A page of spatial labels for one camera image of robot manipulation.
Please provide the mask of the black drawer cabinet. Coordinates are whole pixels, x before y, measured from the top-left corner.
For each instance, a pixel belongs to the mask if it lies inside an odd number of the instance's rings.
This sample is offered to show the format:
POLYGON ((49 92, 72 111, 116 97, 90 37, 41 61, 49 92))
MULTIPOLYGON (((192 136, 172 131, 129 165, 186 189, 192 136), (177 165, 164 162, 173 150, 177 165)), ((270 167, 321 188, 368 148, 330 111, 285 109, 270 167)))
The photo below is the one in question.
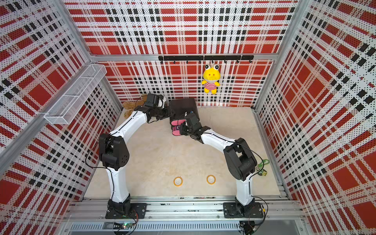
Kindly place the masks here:
POLYGON ((190 113, 195 113, 199 118, 196 101, 193 98, 171 100, 169 102, 169 109, 171 113, 169 123, 175 119, 185 119, 185 116, 190 113))

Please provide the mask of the orange tape roll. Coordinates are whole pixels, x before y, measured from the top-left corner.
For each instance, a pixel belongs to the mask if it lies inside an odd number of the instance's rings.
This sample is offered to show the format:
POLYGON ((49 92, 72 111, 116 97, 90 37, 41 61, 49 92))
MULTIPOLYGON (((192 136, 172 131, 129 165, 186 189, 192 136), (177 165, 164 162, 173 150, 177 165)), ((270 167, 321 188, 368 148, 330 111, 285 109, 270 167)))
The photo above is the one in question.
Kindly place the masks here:
POLYGON ((173 184, 176 187, 182 186, 183 185, 183 179, 182 179, 182 177, 180 177, 180 176, 175 177, 174 180, 173 180, 173 184))
POLYGON ((208 175, 206 181, 209 185, 214 185, 216 182, 216 177, 214 175, 208 175))

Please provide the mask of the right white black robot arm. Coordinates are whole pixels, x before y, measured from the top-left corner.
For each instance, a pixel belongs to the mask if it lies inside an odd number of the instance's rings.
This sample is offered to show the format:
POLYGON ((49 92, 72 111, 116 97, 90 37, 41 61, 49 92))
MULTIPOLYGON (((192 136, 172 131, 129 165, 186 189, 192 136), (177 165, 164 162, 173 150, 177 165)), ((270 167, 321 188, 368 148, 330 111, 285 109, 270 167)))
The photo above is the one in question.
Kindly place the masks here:
POLYGON ((222 152, 230 174, 237 181, 236 203, 242 207, 254 203, 253 176, 256 173, 258 163, 245 139, 227 138, 207 126, 202 127, 200 124, 196 127, 188 127, 185 122, 173 126, 172 134, 174 136, 189 136, 222 152))

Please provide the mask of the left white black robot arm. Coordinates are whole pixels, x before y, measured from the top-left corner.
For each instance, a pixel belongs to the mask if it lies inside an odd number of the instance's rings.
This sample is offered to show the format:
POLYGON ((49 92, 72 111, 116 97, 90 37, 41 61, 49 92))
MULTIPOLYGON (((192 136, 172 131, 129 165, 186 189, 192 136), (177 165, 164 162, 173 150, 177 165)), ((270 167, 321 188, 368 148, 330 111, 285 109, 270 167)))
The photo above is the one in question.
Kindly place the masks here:
POLYGON ((133 134, 152 118, 161 120, 170 116, 166 107, 138 106, 118 128, 99 138, 99 159, 106 168, 110 182, 110 205, 124 204, 130 199, 126 185, 126 164, 130 159, 127 142, 133 134))

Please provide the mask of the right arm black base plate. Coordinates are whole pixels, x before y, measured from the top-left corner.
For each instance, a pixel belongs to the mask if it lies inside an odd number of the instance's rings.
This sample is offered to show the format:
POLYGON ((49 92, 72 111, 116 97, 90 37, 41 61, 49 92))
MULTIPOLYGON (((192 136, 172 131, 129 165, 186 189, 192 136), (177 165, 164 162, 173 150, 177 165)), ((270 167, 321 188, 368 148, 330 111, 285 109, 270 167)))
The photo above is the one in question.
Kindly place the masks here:
POLYGON ((237 200, 235 202, 223 203, 223 211, 225 218, 263 218, 264 213, 261 203, 254 199, 246 206, 242 205, 237 200))

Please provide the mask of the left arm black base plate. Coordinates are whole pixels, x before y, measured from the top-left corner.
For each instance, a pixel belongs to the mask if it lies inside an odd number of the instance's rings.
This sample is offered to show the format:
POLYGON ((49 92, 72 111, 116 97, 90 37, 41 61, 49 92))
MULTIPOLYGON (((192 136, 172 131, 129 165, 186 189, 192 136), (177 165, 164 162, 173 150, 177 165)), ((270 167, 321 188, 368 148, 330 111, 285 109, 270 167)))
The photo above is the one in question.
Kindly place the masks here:
POLYGON ((106 219, 134 218, 144 219, 146 214, 146 203, 131 203, 130 200, 123 203, 108 201, 106 219))

